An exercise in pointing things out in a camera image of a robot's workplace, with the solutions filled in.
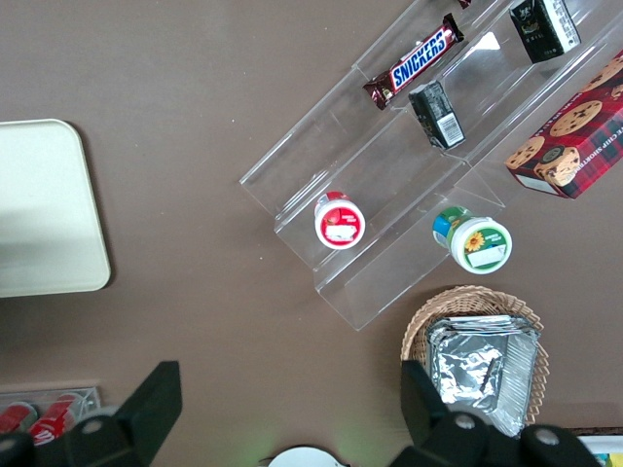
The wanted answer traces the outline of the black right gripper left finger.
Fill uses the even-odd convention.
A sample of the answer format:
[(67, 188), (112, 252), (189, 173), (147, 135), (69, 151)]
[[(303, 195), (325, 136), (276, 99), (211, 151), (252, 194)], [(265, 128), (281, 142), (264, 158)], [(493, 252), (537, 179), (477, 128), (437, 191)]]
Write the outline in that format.
[(63, 437), (68, 466), (149, 466), (182, 411), (180, 365), (163, 361), (112, 414)]

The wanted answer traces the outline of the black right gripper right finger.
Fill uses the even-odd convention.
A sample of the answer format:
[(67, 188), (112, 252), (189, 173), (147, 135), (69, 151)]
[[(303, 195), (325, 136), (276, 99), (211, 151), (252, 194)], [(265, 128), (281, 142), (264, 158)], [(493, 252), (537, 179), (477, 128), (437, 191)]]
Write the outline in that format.
[(401, 411), (412, 443), (393, 466), (522, 466), (520, 444), (476, 414), (443, 403), (417, 360), (401, 364)]

